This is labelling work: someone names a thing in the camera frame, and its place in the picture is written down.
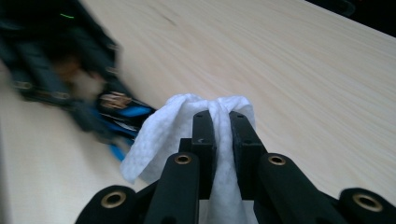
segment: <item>white napkin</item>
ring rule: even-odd
[[[121,172],[132,183],[139,176],[148,183],[159,179],[167,158],[178,152],[180,138],[191,138],[193,115],[204,110],[209,110],[213,120],[218,154],[207,208],[200,207],[207,213],[201,213],[200,223],[257,223],[242,202],[233,162],[229,113],[236,111],[244,114],[254,127],[253,106],[243,96],[222,97],[214,101],[193,94],[173,96],[145,121],[120,166]]]

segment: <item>tabletop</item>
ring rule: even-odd
[[[156,108],[179,93],[243,95],[267,150],[333,197],[396,204],[396,39],[301,0],[84,0],[120,45],[120,78]],[[72,223],[110,185],[136,190],[107,146],[56,107],[24,102],[0,69],[6,223]]]

